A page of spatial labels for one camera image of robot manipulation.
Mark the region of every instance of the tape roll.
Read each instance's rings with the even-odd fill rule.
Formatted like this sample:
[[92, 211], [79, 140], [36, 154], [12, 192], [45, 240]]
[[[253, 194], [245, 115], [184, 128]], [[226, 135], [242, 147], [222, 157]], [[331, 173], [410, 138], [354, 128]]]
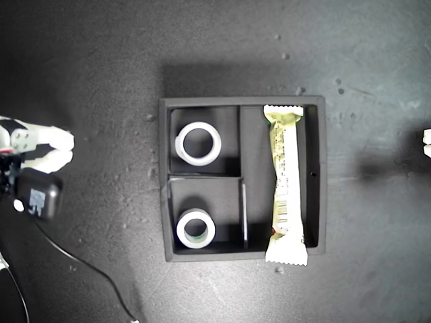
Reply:
[[[186, 136], [195, 129], [207, 131], [213, 139], [213, 147], [206, 156], [192, 157], [184, 148], [184, 140]], [[217, 132], [216, 128], [210, 124], [207, 124], [206, 122], [192, 122], [181, 129], [180, 133], [175, 138], [175, 150], [178, 156], [188, 164], [193, 166], [206, 166], [216, 160], [220, 154], [220, 151], [222, 150], [222, 139], [220, 138], [220, 134]]]
[[[205, 231], [199, 236], [191, 236], [186, 232], [187, 223], [194, 219], [202, 220], [207, 226]], [[211, 241], [213, 241], [214, 236], [216, 235], [215, 228], [216, 226], [214, 225], [214, 221], [208, 213], [201, 209], [190, 209], [180, 216], [180, 221], [178, 221], [178, 224], [176, 225], [176, 234], [186, 247], [191, 249], [201, 249], [208, 246]]]

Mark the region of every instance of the black wire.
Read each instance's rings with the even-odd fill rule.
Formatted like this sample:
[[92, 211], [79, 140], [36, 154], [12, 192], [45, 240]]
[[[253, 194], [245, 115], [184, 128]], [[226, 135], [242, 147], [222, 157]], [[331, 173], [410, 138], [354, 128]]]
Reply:
[[9, 272], [9, 274], [12, 277], [12, 281], [15, 284], [15, 287], [21, 297], [21, 301], [22, 301], [22, 305], [24, 306], [24, 311], [26, 313], [26, 319], [27, 319], [27, 323], [30, 323], [30, 316], [28, 315], [28, 309], [27, 309], [27, 304], [26, 304], [26, 300], [24, 299], [24, 296], [21, 293], [21, 289], [20, 286], [18, 286], [18, 283], [16, 282], [15, 276], [13, 275], [12, 271], [10, 270], [10, 268], [7, 268], [7, 271]]
[[98, 273], [99, 275], [103, 276], [112, 286], [112, 288], [114, 289], [115, 294], [117, 295], [117, 298], [119, 299], [119, 302], [121, 304], [121, 306], [123, 307], [124, 311], [126, 312], [126, 314], [130, 317], [130, 319], [132, 320], [132, 323], [139, 323], [139, 321], [135, 318], [135, 316], [133, 316], [133, 314], [129, 311], [129, 309], [127, 308], [123, 298], [121, 297], [121, 293], [119, 291], [119, 288], [117, 287], [117, 285], [115, 284], [115, 282], [112, 280], [112, 278], [110, 278], [108, 276], [108, 274], [104, 273], [103, 271], [101, 271], [99, 268], [96, 268], [95, 266], [93, 266], [92, 264], [86, 262], [85, 260], [79, 259], [78, 257], [74, 256], [73, 254], [71, 254], [70, 252], [64, 250], [62, 247], [60, 247], [57, 243], [55, 243], [49, 236], [48, 234], [46, 234], [46, 232], [40, 227], [39, 223], [37, 223], [36, 221], [34, 221], [34, 224], [36, 225], [36, 227], [39, 229], [39, 231], [41, 232], [41, 234], [44, 236], [44, 238], [49, 242], [49, 244], [51, 246], [53, 246], [54, 248], [56, 248], [59, 252], [61, 252], [62, 254], [64, 254], [65, 256], [69, 257], [70, 259], [79, 262], [81, 264], [86, 265], [88, 268], [92, 269], [93, 271], [95, 271], [96, 273]]

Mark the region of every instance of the black box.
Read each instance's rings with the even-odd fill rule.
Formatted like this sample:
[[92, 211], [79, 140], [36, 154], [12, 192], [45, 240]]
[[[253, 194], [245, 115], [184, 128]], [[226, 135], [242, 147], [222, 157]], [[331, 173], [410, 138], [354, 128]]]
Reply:
[[[325, 253], [325, 99], [318, 96], [172, 98], [161, 99], [159, 111], [160, 200], [166, 261], [265, 257], [275, 190], [269, 126], [263, 115], [266, 104], [304, 107], [304, 117], [297, 124], [304, 239], [308, 254]], [[195, 121], [211, 124], [222, 139], [219, 157], [207, 166], [191, 166], [175, 152], [176, 136], [185, 125]], [[247, 248], [242, 238], [243, 201]], [[211, 215], [216, 234], [207, 247], [189, 249], [176, 236], [176, 224], [183, 211], [196, 207]]]

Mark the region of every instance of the dark floor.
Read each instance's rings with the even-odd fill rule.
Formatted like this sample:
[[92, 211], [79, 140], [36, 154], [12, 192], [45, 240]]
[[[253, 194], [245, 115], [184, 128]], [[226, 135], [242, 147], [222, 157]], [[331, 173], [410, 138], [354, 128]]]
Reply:
[[[158, 99], [323, 95], [327, 252], [166, 263]], [[76, 136], [46, 230], [107, 271], [141, 322], [431, 320], [431, 2], [2, 1], [1, 114]], [[1, 205], [32, 322], [127, 322], [109, 285]]]

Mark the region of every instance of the wrapped snack bar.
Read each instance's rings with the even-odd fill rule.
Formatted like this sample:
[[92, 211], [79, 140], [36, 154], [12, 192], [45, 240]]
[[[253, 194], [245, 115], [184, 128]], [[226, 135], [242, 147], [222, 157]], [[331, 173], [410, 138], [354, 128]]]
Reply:
[[307, 265], [301, 219], [300, 179], [296, 123], [304, 113], [300, 106], [264, 106], [271, 124], [272, 158], [277, 175], [273, 206], [273, 235], [265, 254], [266, 261]]

